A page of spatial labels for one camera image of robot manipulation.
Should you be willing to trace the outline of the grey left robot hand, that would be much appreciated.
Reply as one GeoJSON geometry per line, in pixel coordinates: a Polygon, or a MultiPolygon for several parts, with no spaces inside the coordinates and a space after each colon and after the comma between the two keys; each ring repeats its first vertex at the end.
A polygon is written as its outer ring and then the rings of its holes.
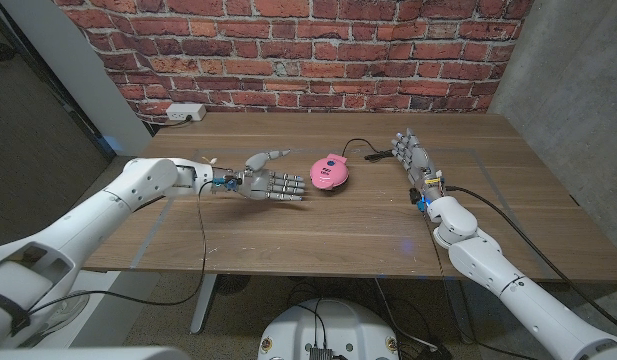
{"type": "Polygon", "coordinates": [[[302,177],[265,167],[268,161],[289,153],[289,150],[257,153],[245,162],[243,170],[214,167],[213,184],[216,188],[222,187],[250,199],[301,201],[305,193],[305,182],[302,177]]]}

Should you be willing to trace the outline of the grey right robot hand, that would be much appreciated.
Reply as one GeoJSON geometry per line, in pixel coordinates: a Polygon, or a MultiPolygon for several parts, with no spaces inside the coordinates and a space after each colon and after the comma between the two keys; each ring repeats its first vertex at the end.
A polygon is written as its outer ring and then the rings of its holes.
{"type": "Polygon", "coordinates": [[[430,202],[443,196],[441,176],[425,148],[408,128],[391,141],[392,154],[401,163],[407,178],[423,199],[430,202]]]}

